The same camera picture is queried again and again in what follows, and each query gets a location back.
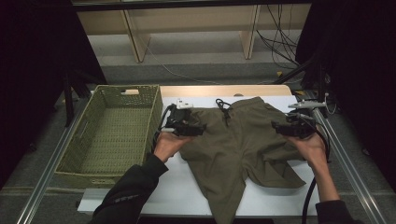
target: black jacket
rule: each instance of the black jacket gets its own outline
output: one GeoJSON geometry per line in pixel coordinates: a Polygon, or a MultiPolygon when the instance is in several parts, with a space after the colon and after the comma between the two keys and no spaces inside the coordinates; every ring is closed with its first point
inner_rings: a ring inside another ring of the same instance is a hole
{"type": "MultiPolygon", "coordinates": [[[[150,156],[142,166],[132,166],[95,209],[89,223],[137,223],[143,205],[166,171],[165,164],[156,156],[150,156]]],[[[341,200],[318,203],[317,211],[320,224],[362,223],[353,220],[341,200]]]]}

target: human hand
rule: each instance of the human hand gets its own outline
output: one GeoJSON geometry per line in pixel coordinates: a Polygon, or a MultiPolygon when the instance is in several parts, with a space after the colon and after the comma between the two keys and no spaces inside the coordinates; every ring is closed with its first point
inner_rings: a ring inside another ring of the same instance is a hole
{"type": "Polygon", "coordinates": [[[176,136],[172,133],[160,133],[154,149],[154,155],[161,161],[167,162],[184,144],[192,141],[192,139],[194,139],[192,136],[176,136]]]}
{"type": "Polygon", "coordinates": [[[284,137],[297,147],[312,168],[323,164],[327,165],[326,147],[317,133],[313,133],[305,139],[285,135],[284,137]]]}

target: green plastic basket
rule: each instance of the green plastic basket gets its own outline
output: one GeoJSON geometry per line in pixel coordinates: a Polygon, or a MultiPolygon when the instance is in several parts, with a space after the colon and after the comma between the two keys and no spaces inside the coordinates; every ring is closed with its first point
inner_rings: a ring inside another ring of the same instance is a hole
{"type": "Polygon", "coordinates": [[[160,86],[97,86],[55,174],[72,188],[110,188],[150,153],[161,120],[160,86]]]}

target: pants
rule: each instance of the pants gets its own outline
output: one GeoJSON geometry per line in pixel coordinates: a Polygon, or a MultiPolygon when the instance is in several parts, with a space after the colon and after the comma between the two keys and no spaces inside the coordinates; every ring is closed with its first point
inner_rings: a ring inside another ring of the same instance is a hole
{"type": "Polygon", "coordinates": [[[206,124],[206,130],[179,152],[217,223],[233,222],[248,177],[269,188],[305,184],[287,164],[302,157],[272,128],[272,119],[285,120],[285,115],[260,97],[233,103],[227,120],[219,108],[192,109],[189,123],[206,124]]]}

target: gray floor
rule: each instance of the gray floor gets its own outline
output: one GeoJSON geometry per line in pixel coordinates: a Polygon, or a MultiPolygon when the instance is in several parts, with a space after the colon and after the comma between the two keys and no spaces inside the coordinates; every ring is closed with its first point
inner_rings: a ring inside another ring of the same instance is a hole
{"type": "MultiPolygon", "coordinates": [[[[272,38],[274,32],[262,32],[272,38]]],[[[290,37],[297,39],[299,31],[291,31],[290,37]]],[[[90,36],[109,84],[161,84],[161,85],[210,85],[210,84],[266,84],[274,81],[276,72],[287,73],[274,63],[284,63],[256,36],[253,56],[244,58],[237,32],[190,33],[152,35],[148,54],[143,63],[136,63],[126,35],[90,36]]],[[[288,81],[298,86],[301,77],[288,81]]],[[[65,109],[62,101],[36,139],[37,151],[27,153],[19,166],[0,191],[0,223],[15,223],[38,178],[46,168],[53,150],[64,131],[65,109]]],[[[361,153],[362,145],[353,126],[344,114],[329,116],[340,141],[347,150],[374,195],[380,210],[389,221],[396,223],[396,195],[378,171],[370,157],[361,153]]],[[[339,161],[332,154],[330,164],[334,182],[355,218],[371,223],[366,212],[349,184],[339,161]]],[[[39,205],[33,223],[86,223],[90,217],[77,212],[76,203],[82,191],[68,189],[57,178],[52,178],[49,188],[39,205]]],[[[276,224],[300,223],[298,217],[276,217],[276,224]]],[[[315,218],[309,223],[316,223],[315,218]]]]}

